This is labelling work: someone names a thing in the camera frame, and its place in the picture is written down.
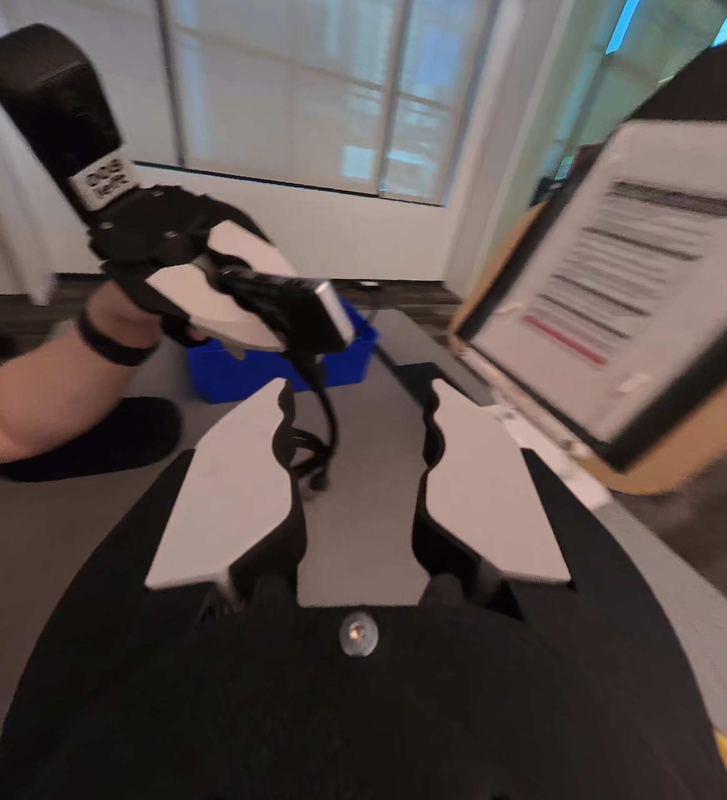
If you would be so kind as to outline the black wristband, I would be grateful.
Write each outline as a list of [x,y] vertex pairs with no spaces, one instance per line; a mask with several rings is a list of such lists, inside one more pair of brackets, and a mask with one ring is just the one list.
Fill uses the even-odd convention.
[[79,313],[75,328],[89,350],[113,365],[135,368],[145,363],[158,350],[158,344],[133,347],[117,342],[95,327],[86,310]]

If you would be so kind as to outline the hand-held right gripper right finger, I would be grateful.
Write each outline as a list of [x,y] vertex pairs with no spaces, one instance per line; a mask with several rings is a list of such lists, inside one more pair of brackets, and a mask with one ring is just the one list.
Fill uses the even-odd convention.
[[423,412],[411,548],[430,575],[567,585],[572,576],[528,464],[504,425],[441,377]]

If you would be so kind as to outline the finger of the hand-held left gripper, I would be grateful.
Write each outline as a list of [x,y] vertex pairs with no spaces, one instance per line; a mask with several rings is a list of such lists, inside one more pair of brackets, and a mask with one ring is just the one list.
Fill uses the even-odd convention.
[[208,255],[204,274],[213,278],[227,264],[242,263],[253,272],[284,278],[297,278],[298,273],[273,244],[232,221],[222,221],[208,233]]
[[285,345],[256,315],[213,288],[197,263],[162,267],[144,282],[185,313],[188,325],[217,340],[236,360],[248,352],[282,354]]

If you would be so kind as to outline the instruction sheet in acrylic cover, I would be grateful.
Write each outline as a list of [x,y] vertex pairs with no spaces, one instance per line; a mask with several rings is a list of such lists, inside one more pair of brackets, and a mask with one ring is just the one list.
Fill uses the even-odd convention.
[[616,446],[726,333],[727,122],[628,122],[470,347]]

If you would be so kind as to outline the black and silver hdmi hub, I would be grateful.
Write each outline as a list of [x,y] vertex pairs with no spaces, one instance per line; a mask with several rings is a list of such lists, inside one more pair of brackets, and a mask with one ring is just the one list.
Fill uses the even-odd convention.
[[289,354],[335,354],[356,339],[356,327],[329,280],[270,275],[231,265],[215,274],[213,285],[256,315]]

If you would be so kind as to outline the person's left forearm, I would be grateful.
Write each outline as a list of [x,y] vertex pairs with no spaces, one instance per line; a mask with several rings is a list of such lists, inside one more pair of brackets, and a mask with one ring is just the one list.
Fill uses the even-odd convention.
[[100,355],[75,325],[0,365],[0,464],[49,452],[91,429],[136,369]]

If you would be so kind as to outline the person's left hand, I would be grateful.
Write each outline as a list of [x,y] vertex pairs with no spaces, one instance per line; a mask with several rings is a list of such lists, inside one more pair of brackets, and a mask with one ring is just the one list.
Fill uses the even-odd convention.
[[89,297],[85,311],[98,333],[120,345],[137,349],[159,345],[160,318],[135,305],[112,280]]

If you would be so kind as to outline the large window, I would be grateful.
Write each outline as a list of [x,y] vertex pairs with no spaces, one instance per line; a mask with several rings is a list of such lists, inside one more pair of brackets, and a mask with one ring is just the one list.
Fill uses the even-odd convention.
[[187,168],[444,204],[497,2],[163,8]]

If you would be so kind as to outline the blue plastic bin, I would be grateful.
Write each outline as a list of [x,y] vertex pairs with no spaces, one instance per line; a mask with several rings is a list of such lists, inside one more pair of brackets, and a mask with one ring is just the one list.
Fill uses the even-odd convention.
[[[325,385],[337,387],[361,383],[368,374],[379,333],[344,298],[339,299],[355,326],[356,339],[341,353],[323,360]],[[216,340],[187,350],[191,384],[206,403],[217,405],[247,399],[276,378],[291,381],[295,392],[309,391],[309,385],[282,355],[247,351],[242,360],[230,355]]]

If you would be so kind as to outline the laminated instruction sheet stand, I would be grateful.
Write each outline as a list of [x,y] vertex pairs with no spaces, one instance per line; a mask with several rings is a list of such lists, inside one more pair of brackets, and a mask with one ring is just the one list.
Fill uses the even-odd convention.
[[616,446],[600,445],[570,430],[488,359],[471,338],[504,299],[617,129],[631,122],[727,123],[727,44],[709,48],[639,105],[597,145],[578,155],[569,177],[550,199],[533,206],[500,241],[479,285],[456,313],[451,345],[490,385],[496,401],[518,412],[607,488],[629,495],[676,489],[727,448],[727,333],[675,381],[672,389],[621,435]]

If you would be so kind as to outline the white sign stand base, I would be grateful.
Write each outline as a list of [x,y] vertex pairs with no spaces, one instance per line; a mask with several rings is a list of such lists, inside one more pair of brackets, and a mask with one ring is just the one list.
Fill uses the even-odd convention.
[[611,493],[600,482],[518,412],[507,405],[488,405],[485,410],[501,422],[521,448],[533,450],[590,511],[612,502]]

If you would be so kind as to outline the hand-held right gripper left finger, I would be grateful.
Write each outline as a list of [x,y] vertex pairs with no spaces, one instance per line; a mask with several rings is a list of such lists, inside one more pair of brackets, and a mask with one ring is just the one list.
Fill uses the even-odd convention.
[[291,382],[276,378],[202,436],[179,489],[145,587],[213,583],[251,591],[259,578],[296,583],[307,549]]

